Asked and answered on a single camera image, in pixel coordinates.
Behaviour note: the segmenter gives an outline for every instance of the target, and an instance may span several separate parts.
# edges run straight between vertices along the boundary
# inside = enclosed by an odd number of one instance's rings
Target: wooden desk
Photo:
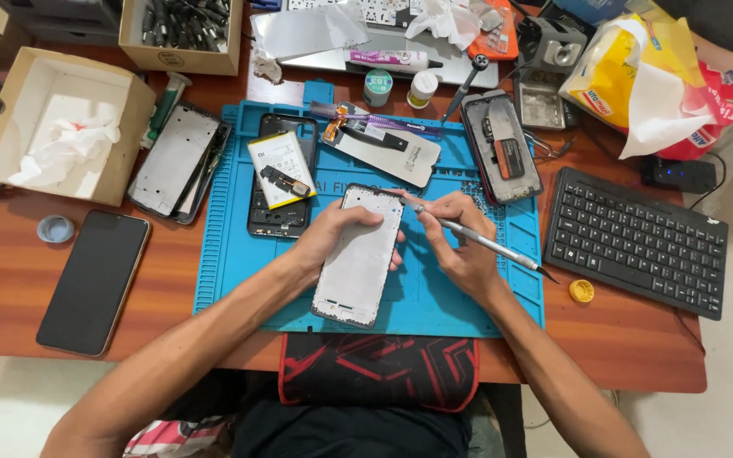
[[[58,44],[46,48],[135,69],[119,49]],[[249,50],[244,49],[242,61],[249,62],[249,55]],[[242,99],[301,105],[304,81],[323,78],[336,84],[336,101],[350,100],[364,106],[361,101],[363,77],[286,68],[286,81],[273,86],[255,77],[250,65],[247,68],[247,73],[238,78],[189,75],[194,86],[186,89],[183,97],[217,114],[222,105],[238,104]],[[166,82],[164,73],[150,72],[149,84],[158,92]],[[455,87],[441,87],[426,109],[413,112],[406,104],[407,88],[407,82],[398,81],[390,103],[374,111],[439,119],[455,91]],[[458,113],[454,113],[451,120],[459,120]],[[611,145],[612,151],[620,151],[623,139],[617,134],[604,125],[596,125],[595,131]],[[577,141],[562,159],[539,161],[545,184],[545,192],[538,199],[543,236],[554,193],[555,173],[562,166],[571,165],[615,182],[639,186],[636,172],[605,156],[580,131],[545,134],[544,137],[554,148],[563,144],[563,139],[577,137]],[[658,192],[657,195],[678,203],[681,200],[679,193]],[[40,241],[36,236],[36,224],[46,215],[58,213],[71,218],[80,227],[87,212],[93,208],[111,209],[19,189],[0,196],[0,355],[73,358],[35,343],[36,330],[73,244],[72,240],[61,245]],[[126,358],[190,317],[205,215],[203,208],[194,224],[182,226],[161,222],[127,202],[117,211],[146,218],[153,228],[112,346],[104,356],[108,361]],[[563,285],[547,281],[544,284],[547,331],[599,386],[684,393],[706,389],[704,356],[687,337],[671,308],[598,282],[594,282],[596,299],[580,306],[568,294],[568,284],[578,277],[555,267],[550,269]],[[684,315],[687,324],[699,336],[697,317],[685,312]],[[256,332],[221,366],[275,371],[279,367],[280,341],[277,332]],[[480,360],[482,381],[524,380],[510,348],[502,339],[482,339]]]

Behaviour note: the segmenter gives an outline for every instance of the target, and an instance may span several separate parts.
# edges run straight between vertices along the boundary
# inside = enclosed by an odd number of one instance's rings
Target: purple toothbrush
[[[344,117],[345,119],[356,119],[365,120],[372,126],[382,127],[384,129],[397,129],[405,130],[407,132],[414,132],[416,134],[432,135],[433,137],[440,136],[440,128],[422,126],[413,122],[405,122],[403,120],[394,120],[387,117],[382,117],[374,114],[357,115],[357,114],[345,114],[342,115],[336,111],[338,106],[333,103],[321,103],[311,102],[310,110],[314,115],[328,117],[330,119],[336,119],[338,117]]]

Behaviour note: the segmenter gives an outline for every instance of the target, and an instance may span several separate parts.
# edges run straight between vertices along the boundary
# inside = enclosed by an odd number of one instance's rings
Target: keyboard
[[[555,189],[546,263],[720,319],[728,224],[570,167]]]

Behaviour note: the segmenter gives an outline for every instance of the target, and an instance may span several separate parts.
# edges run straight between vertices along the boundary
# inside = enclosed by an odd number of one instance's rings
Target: blue silicone mat
[[[332,91],[327,83],[313,83],[323,96],[308,95],[331,102]],[[255,236],[247,231],[253,166],[248,141],[258,137],[259,119],[267,112],[294,116],[311,116],[304,107],[268,104],[243,100],[239,106],[226,105],[222,118],[234,126],[226,152],[215,173],[205,223],[202,254],[197,276],[194,313],[210,306],[229,293],[234,286],[284,253],[293,239]],[[326,121],[320,118],[319,131]],[[401,118],[424,125],[439,126],[434,120]],[[529,198],[504,206],[488,204],[484,199],[478,171],[468,149],[465,131],[460,123],[445,124],[440,142],[442,152],[429,184],[423,189],[373,169],[319,142],[316,165],[318,196],[311,198],[314,218],[331,201],[341,197],[348,183],[377,187],[403,187],[424,199],[462,190],[474,197],[486,215],[497,224],[498,241],[533,259],[539,259],[539,224],[536,199]],[[310,313],[314,289],[302,294],[261,328],[276,331],[306,332],[372,332],[454,337],[499,337],[499,331],[481,307],[454,286],[440,270],[422,232],[422,225],[410,209],[404,211],[401,228],[407,242],[398,246],[403,265],[390,272],[383,290],[375,327],[370,331],[340,324]],[[452,245],[456,240],[446,232]],[[543,328],[545,325],[542,278],[520,265],[499,257],[499,271],[507,278],[524,308]]]

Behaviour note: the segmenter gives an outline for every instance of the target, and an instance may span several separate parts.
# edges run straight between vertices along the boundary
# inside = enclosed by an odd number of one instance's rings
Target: replacement screen
[[[377,226],[351,224],[341,231],[336,246],[324,262],[311,313],[358,328],[375,326],[401,225],[403,204],[400,198],[400,195],[360,184],[347,186],[342,209],[361,205],[371,212],[383,214],[383,221]]]

